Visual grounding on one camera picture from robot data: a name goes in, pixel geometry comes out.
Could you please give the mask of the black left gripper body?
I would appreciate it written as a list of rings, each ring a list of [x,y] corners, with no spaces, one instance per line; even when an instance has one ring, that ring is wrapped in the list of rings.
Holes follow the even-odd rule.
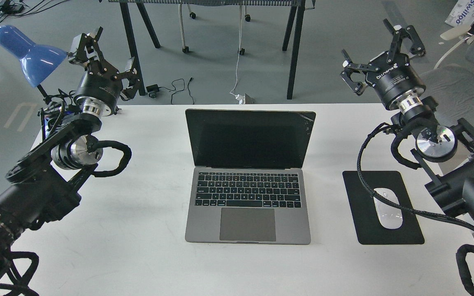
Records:
[[[102,117],[115,112],[123,89],[122,82],[114,79],[117,75],[118,69],[109,62],[89,62],[74,95],[83,113]]]

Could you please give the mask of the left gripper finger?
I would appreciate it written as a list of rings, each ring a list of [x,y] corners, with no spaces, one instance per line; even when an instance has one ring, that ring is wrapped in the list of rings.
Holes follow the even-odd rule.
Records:
[[[86,72],[107,72],[108,65],[98,45],[102,32],[103,28],[97,28],[75,36],[68,52],[68,62],[83,67]]]
[[[120,91],[120,99],[122,101],[134,99],[134,97],[137,95],[137,92],[139,91],[140,86],[143,84],[139,71],[135,65],[136,63],[137,58],[131,57],[127,61],[125,71],[116,74],[116,80],[120,81],[121,84],[123,79],[128,81],[128,86],[126,88],[122,88]]]

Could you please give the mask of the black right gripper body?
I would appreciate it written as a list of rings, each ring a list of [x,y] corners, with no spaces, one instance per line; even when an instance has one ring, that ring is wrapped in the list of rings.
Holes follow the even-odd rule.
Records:
[[[387,61],[387,52],[373,58],[369,65],[375,66],[378,71],[367,72],[365,81],[374,88],[385,109],[391,111],[397,109],[397,105],[393,103],[397,97],[410,90],[421,95],[426,86],[410,65],[408,55],[397,53],[390,64]]]

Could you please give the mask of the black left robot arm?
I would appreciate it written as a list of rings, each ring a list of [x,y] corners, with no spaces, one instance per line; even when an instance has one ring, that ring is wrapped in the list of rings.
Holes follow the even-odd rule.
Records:
[[[78,190],[90,176],[116,176],[128,165],[132,152],[117,141],[100,141],[93,136],[100,130],[103,116],[117,111],[117,100],[133,99],[141,79],[128,60],[120,72],[105,60],[98,40],[103,28],[74,38],[70,52],[34,43],[12,25],[0,27],[0,46],[21,62],[29,84],[41,87],[65,59],[83,66],[80,86],[54,111],[42,112],[42,142],[8,171],[11,186],[0,195],[0,290],[8,295],[35,296],[28,285],[38,268],[38,255],[13,252],[11,246],[27,229],[38,230],[44,223],[61,220],[79,206]]]

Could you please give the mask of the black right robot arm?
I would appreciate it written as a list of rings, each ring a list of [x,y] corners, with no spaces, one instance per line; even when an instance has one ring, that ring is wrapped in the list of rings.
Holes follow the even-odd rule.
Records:
[[[425,83],[413,69],[411,60],[426,53],[423,41],[412,25],[401,27],[383,23],[393,39],[388,50],[365,64],[353,62],[343,50],[341,77],[352,92],[361,95],[372,88],[388,111],[396,110],[391,123],[381,123],[367,135],[357,156],[357,174],[367,193],[382,204],[427,219],[466,227],[474,232],[474,126],[460,118],[455,125],[436,117],[438,102],[422,98]],[[423,169],[430,182],[426,189],[442,210],[441,214],[416,210],[390,201],[371,187],[363,176],[362,155],[378,133],[393,134],[393,158],[413,170]],[[456,251],[456,263],[463,288],[474,296],[474,283],[467,262],[474,245]]]

